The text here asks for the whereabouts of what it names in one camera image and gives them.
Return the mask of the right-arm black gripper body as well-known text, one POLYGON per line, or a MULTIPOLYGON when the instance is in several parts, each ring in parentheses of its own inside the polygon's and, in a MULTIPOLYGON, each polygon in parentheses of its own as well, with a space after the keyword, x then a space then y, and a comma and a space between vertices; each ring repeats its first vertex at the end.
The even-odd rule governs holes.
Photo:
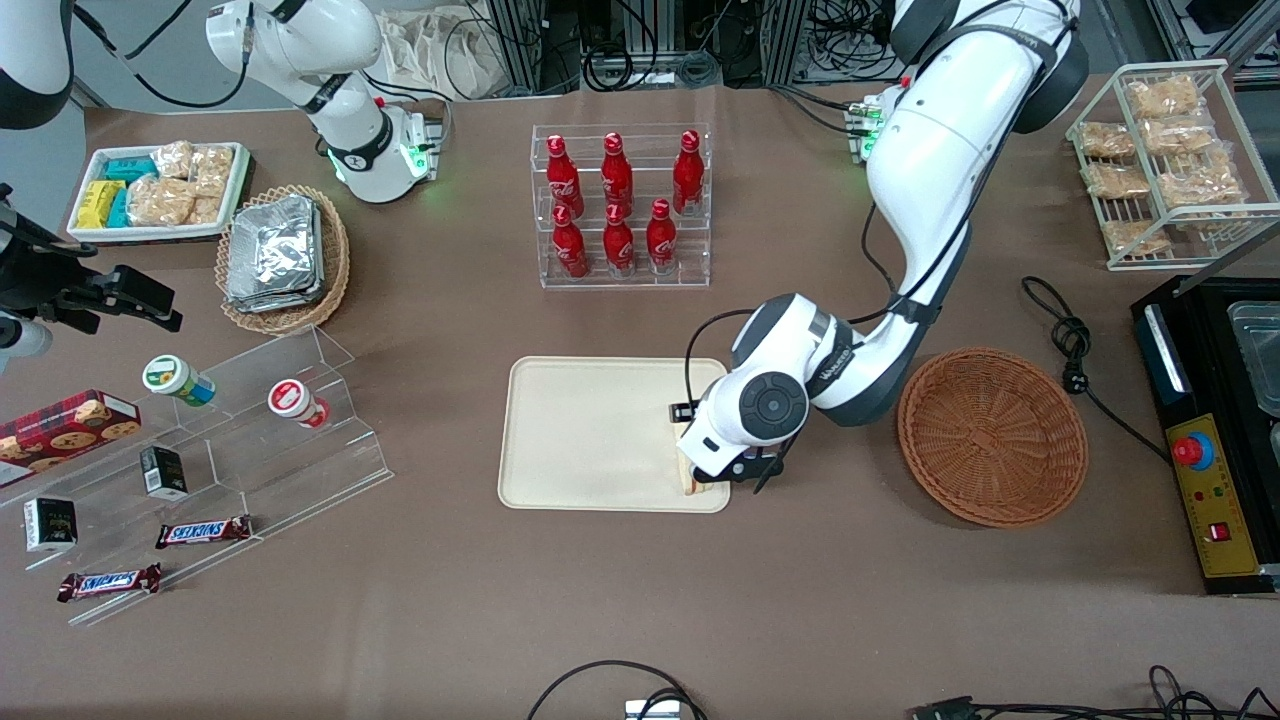
POLYGON ((13 188, 1 186, 1 307, 23 319, 41 319, 40 304, 52 299, 78 302, 96 273, 81 261, 97 255, 95 246, 65 243, 10 204, 13 188))

